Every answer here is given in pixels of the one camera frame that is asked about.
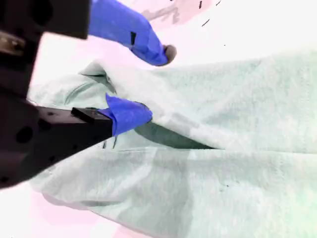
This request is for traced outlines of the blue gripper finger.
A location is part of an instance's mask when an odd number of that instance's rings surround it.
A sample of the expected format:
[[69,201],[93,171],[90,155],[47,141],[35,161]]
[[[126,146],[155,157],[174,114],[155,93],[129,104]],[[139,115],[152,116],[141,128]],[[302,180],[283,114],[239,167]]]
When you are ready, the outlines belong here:
[[150,109],[139,102],[106,95],[106,104],[105,109],[38,107],[37,170],[144,125],[153,117]]
[[142,14],[117,0],[44,0],[42,18],[47,32],[110,40],[150,65],[167,65],[176,55],[176,48],[163,45]]

